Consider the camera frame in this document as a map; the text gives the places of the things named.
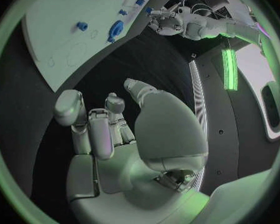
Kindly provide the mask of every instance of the green light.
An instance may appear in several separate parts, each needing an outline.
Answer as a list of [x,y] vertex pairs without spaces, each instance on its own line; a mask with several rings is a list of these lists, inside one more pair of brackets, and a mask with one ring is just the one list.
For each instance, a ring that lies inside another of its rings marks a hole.
[[224,65],[224,89],[238,90],[238,65],[235,50],[222,50]]

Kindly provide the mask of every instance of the green led strip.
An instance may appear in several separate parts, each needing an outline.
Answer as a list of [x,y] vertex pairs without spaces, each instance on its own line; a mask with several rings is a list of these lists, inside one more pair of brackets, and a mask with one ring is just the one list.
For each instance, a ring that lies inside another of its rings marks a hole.
[[222,50],[224,65],[224,89],[238,90],[238,65],[236,52],[232,49]]

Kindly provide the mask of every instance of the blue object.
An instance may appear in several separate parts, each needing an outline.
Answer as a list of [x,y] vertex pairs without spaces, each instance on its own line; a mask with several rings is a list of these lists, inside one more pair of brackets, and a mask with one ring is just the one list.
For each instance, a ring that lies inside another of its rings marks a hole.
[[88,24],[85,22],[78,22],[77,23],[77,27],[81,30],[81,31],[85,31],[88,28]]
[[110,28],[109,31],[109,38],[108,38],[108,42],[115,42],[114,37],[118,36],[124,29],[124,22],[118,20],[117,22],[115,22],[112,27]]
[[122,9],[119,11],[119,13],[122,14],[123,16],[125,16],[125,15],[128,14],[127,11],[124,11],[124,10],[122,10]]
[[151,11],[152,11],[152,8],[148,7],[145,11],[146,11],[148,14],[150,14]]
[[137,0],[136,4],[138,4],[139,6],[142,6],[144,2],[145,2],[145,0]]

